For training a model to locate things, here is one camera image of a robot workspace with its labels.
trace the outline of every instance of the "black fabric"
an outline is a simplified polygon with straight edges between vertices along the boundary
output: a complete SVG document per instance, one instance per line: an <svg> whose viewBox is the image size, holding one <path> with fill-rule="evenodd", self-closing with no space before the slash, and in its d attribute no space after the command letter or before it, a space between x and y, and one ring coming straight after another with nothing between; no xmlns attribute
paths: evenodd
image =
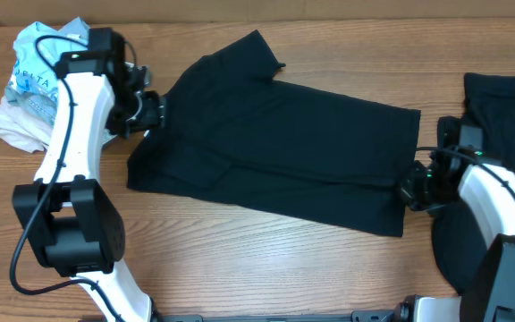
<svg viewBox="0 0 515 322"><path fill-rule="evenodd" d="M515 172L515 77L464 76L465 113L461 120L445 117L439 127L472 123L483 129L483 150L499 157ZM438 211L433 225L436 263L447 281L463 293L486 253L472 213L463 203Z"/></svg>
<svg viewBox="0 0 515 322"><path fill-rule="evenodd" d="M283 66L257 31L193 64L128 187L401 236L419 111L273 80Z"/></svg>

